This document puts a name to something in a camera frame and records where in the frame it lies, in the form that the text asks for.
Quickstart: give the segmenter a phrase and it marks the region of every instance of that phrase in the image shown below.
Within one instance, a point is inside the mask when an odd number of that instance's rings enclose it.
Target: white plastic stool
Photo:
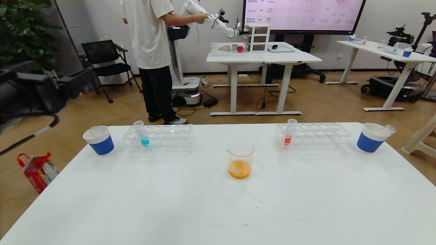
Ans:
[[[409,154],[420,150],[434,158],[436,158],[436,149],[424,143],[427,137],[436,137],[434,130],[436,129],[436,114],[430,119],[430,121],[420,130],[418,130],[401,148],[402,151]]]

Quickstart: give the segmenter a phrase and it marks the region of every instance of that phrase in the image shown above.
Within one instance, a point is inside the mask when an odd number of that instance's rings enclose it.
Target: robotic arm gripper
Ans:
[[[197,13],[203,13],[209,16],[208,19],[206,19],[205,22],[209,23],[212,29],[218,30],[222,33],[224,33],[228,38],[234,38],[243,34],[246,34],[244,31],[239,31],[236,28],[229,28],[224,23],[226,21],[221,13],[216,13],[214,15],[209,14],[202,6],[200,6],[200,2],[198,0],[185,0],[185,3],[183,4],[182,9],[182,15],[190,15],[190,14],[197,14]]]

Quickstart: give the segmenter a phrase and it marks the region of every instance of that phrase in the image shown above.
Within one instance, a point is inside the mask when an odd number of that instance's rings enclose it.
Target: test tube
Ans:
[[[133,127],[135,128],[136,134],[138,135],[142,146],[147,147],[150,144],[150,141],[148,140],[147,132],[145,131],[144,122],[136,121],[133,124]]]
[[[397,51],[398,51],[398,47],[400,47],[400,44],[399,43],[396,43],[395,45],[394,45],[394,53],[396,53]]]
[[[285,139],[284,144],[285,146],[288,146],[291,144],[292,136],[294,135],[295,128],[297,127],[297,120],[295,119],[289,119],[288,124],[286,125],[286,132],[285,132]]]

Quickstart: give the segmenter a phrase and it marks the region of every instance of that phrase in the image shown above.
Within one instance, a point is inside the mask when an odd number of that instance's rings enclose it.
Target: test tube rack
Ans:
[[[366,45],[368,41],[365,39],[360,39],[360,38],[355,38],[353,43],[358,44],[358,45]]]
[[[123,140],[129,153],[134,152],[191,152],[194,137],[191,135],[192,125],[145,125],[150,144],[143,146],[135,128],[132,126]]]
[[[387,44],[378,44],[377,48],[381,49],[382,51],[388,52],[390,54],[398,54],[400,52],[400,50],[404,51],[400,48],[395,48],[395,47],[389,46]]]
[[[286,124],[277,124],[274,144],[280,151],[343,151],[350,133],[338,122],[298,123],[291,143],[284,143]]]

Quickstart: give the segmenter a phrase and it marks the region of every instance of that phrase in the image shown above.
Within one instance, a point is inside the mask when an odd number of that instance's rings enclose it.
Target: orange liquid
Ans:
[[[285,137],[285,145],[287,145],[287,146],[290,145],[291,141],[292,141],[291,137]]]
[[[244,179],[250,175],[250,164],[244,160],[233,160],[230,163],[230,167],[228,168],[228,172],[234,178]]]

